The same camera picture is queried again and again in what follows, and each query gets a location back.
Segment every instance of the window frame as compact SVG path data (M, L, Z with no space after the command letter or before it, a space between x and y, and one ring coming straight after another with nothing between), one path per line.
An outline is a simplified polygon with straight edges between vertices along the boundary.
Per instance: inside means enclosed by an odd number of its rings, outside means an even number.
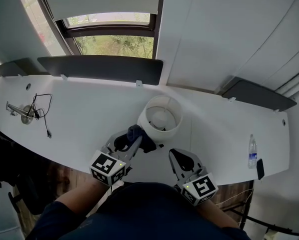
M46 0L43 0L46 8L49 9ZM82 55L81 50L75 40L78 37L88 36L139 36L150 37L153 40L152 59L156 58L159 31L161 26L162 10L164 0L158 0L157 14L150 14L149 24L92 24L86 26L71 26L67 22L67 19L55 20L54 23L58 28L66 45L69 47L74 55Z

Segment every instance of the white marker cube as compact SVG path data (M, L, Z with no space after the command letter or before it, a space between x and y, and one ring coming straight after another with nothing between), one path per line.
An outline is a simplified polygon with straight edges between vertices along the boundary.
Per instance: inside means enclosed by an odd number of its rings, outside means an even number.
M211 173L185 183L181 194L193 205L197 206L211 199L219 190Z
M112 186L125 176L125 165L125 162L96 150L89 162L89 170L95 179L108 186Z

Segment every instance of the person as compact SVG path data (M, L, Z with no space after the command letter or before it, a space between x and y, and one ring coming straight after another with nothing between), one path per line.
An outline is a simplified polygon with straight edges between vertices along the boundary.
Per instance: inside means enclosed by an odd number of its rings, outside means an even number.
M86 218L108 189L91 178L63 194L45 208L26 239L250 239L210 200L194 207L162 183L126 182Z

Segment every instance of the dark blue shirt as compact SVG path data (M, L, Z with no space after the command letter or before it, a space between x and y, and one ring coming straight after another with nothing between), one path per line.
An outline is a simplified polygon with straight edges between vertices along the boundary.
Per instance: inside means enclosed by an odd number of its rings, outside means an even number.
M249 237L241 229L219 228L204 219L170 186L134 183L114 191L88 218L53 202L45 208L27 239L249 240Z

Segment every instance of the person's left arm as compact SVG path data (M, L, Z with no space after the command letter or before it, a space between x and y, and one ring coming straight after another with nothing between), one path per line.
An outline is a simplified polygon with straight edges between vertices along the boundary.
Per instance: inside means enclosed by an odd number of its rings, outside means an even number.
M59 239L75 230L108 189L108 186L91 178L82 186L61 195L45 208L26 239Z

